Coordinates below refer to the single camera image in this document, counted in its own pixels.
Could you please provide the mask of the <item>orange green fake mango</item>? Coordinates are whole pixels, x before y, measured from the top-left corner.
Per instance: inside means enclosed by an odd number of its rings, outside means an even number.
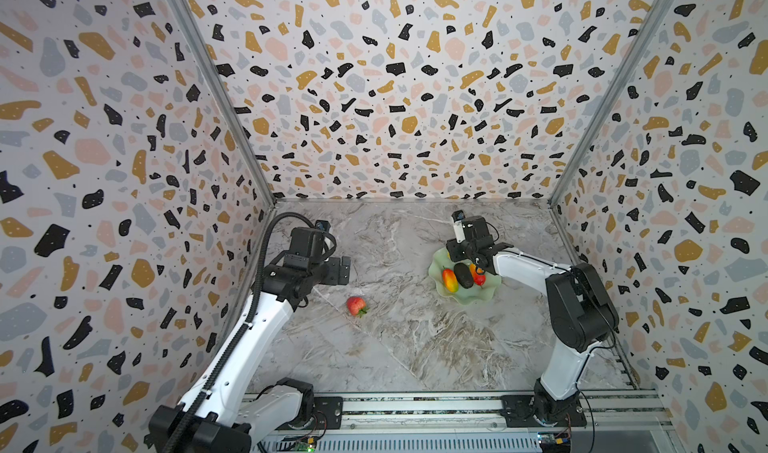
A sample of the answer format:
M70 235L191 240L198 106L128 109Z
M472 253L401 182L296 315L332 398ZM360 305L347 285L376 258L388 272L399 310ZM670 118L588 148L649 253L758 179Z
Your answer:
M446 291L450 294L455 294L460 288L457 276L452 269L443 269L441 272L442 284Z

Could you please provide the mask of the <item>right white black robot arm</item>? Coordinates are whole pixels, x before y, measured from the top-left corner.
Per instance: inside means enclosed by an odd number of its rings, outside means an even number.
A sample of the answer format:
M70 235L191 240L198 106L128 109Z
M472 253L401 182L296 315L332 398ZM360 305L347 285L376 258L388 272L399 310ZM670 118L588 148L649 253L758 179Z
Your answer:
M593 352L618 332L618 314L599 274L588 263L559 264L498 242L481 216L457 210L451 218L455 237L446 242L451 261L468 261L481 273L514 280L546 297L556 342L529 403L517 414L542 426L558 425L578 403Z

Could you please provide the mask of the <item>red orange fake mango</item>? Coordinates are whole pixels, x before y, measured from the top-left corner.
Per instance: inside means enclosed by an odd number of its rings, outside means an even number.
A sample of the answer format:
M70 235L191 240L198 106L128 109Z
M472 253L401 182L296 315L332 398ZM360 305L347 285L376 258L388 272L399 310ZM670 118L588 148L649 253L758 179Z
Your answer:
M470 265L470 273L475 285L483 286L486 282L485 271L475 264Z

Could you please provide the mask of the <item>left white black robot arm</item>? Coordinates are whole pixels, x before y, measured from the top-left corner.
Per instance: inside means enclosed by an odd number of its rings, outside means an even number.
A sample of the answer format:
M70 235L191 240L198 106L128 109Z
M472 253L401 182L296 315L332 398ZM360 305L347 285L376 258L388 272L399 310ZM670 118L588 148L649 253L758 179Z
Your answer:
M301 220L287 249L268 260L263 244L252 292L220 350L174 407L149 421L158 452L257 452L281 426L317 421L311 384L283 378L249 404L243 399L265 353L317 285L346 285L351 260L338 257L328 222Z

